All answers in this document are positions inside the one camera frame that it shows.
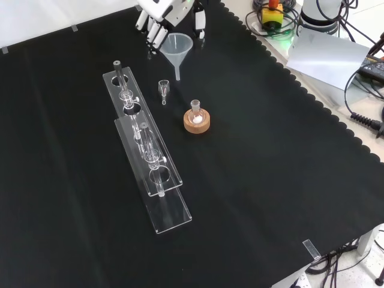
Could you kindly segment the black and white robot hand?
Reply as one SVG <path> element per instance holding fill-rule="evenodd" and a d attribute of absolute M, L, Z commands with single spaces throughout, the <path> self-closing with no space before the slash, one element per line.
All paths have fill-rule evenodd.
<path fill-rule="evenodd" d="M 144 0 L 137 2 L 141 8 L 135 29 L 146 35 L 148 58 L 156 55 L 166 37 L 186 16 L 192 18 L 193 41 L 200 49 L 205 45 L 206 13 L 200 1 Z"/>

